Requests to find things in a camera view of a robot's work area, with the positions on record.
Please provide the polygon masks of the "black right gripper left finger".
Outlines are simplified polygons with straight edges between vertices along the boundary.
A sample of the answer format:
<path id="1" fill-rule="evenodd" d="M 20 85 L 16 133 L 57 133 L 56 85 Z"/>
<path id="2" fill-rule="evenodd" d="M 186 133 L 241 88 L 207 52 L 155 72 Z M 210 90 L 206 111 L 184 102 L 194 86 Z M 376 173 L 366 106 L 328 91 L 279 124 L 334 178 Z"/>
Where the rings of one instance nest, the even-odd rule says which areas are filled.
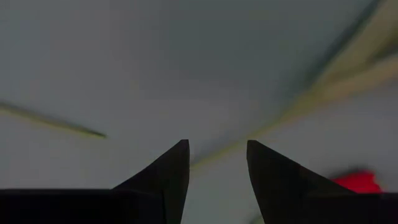
<path id="1" fill-rule="evenodd" d="M 190 179 L 190 146 L 182 139 L 115 190 L 136 190 L 162 198 L 163 224 L 181 224 Z"/>

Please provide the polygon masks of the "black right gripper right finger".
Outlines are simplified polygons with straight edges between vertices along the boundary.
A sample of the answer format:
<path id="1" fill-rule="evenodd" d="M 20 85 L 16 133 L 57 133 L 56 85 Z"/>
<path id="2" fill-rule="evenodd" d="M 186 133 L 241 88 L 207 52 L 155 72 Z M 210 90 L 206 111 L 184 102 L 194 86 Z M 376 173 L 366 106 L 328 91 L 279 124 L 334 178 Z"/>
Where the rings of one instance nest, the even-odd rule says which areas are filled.
<path id="1" fill-rule="evenodd" d="M 308 195 L 354 194 L 352 190 L 285 157 L 259 141 L 247 142 L 251 185 L 265 224 L 303 224 Z"/>

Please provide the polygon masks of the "red artificial tulip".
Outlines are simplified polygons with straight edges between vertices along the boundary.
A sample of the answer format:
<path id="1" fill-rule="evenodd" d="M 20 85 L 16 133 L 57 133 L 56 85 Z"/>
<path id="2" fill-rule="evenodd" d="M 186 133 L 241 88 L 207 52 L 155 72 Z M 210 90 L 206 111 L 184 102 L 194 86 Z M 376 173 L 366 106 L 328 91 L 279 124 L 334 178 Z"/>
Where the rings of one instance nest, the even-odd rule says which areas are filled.
<path id="1" fill-rule="evenodd" d="M 334 183 L 358 194 L 380 194 L 382 189 L 370 170 L 351 171 L 331 179 Z"/>

